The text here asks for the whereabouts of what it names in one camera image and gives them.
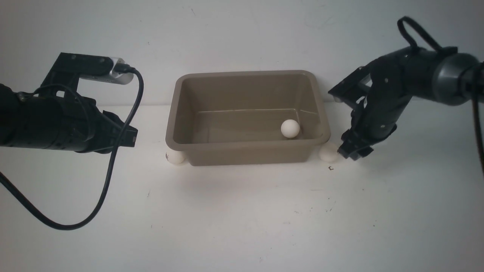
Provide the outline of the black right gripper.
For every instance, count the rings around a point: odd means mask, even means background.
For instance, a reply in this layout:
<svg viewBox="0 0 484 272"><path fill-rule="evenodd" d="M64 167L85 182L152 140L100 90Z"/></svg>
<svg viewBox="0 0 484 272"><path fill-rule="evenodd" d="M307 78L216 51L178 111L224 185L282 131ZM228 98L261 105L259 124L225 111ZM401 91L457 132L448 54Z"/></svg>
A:
<svg viewBox="0 0 484 272"><path fill-rule="evenodd" d="M356 161L372 151L396 129L410 101L404 91L404 62L408 51L396 51L355 69L329 94L352 109L351 126L342 136L338 153Z"/></svg>

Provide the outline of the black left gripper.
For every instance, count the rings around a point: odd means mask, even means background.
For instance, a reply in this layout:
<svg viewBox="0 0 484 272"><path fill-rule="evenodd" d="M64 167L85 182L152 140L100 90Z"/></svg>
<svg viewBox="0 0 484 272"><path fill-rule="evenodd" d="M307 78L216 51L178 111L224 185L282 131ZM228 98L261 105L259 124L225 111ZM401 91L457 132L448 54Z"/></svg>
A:
<svg viewBox="0 0 484 272"><path fill-rule="evenodd" d="M110 153L121 135L119 147L135 147L138 129L125 125L114 113L100 111L96 101L78 93L80 74L102 75L112 63L101 63L102 57L62 52L40 86L40 97L53 100L60 110L57 137L52 150L77 153Z"/></svg>

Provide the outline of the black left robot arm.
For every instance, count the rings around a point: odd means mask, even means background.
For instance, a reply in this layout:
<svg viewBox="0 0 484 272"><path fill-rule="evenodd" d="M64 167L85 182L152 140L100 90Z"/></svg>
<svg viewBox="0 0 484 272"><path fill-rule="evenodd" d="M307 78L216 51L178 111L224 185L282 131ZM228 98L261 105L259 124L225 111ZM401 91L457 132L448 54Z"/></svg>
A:
<svg viewBox="0 0 484 272"><path fill-rule="evenodd" d="M1 146L111 153L125 123L77 92L80 79L126 85L133 67L119 57L62 52L34 92L1 85Z"/></svg>

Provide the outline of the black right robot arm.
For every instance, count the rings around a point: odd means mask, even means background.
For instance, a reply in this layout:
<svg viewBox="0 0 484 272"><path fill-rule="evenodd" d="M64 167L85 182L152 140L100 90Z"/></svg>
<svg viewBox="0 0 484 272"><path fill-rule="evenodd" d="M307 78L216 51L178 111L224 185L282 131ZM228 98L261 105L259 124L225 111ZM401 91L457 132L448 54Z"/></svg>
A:
<svg viewBox="0 0 484 272"><path fill-rule="evenodd" d="M358 67L329 94L352 108L351 127L342 136L338 153L358 160L373 145L385 141L413 97L449 106L464 104L477 90L483 102L483 75L476 57L456 47L429 51L410 47L378 57Z"/></svg>

